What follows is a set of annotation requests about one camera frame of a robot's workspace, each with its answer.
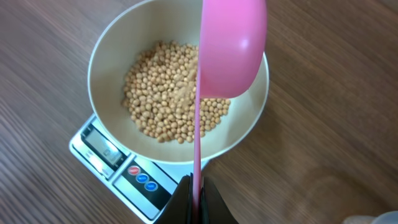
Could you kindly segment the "pink measuring scoop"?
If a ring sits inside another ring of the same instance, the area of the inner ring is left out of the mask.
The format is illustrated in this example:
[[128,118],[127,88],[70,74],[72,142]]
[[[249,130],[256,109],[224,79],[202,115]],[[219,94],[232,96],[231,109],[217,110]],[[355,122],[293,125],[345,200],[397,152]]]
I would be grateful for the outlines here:
[[260,0],[194,1],[198,28],[195,96],[193,205],[200,204],[200,100],[235,98],[249,90],[264,59],[266,2]]

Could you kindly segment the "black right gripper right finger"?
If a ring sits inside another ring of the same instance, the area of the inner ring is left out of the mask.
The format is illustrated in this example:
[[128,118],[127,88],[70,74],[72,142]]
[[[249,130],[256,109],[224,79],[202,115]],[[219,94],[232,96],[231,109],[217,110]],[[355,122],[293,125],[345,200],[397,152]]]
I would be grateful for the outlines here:
[[239,224],[209,177],[203,178],[200,194],[201,224]]

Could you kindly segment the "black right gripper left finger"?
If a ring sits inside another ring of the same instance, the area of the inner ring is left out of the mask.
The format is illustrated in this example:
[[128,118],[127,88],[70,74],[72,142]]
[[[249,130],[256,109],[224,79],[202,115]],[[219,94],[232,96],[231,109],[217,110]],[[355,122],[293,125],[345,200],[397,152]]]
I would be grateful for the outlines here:
[[154,224],[191,224],[193,174],[185,175]]

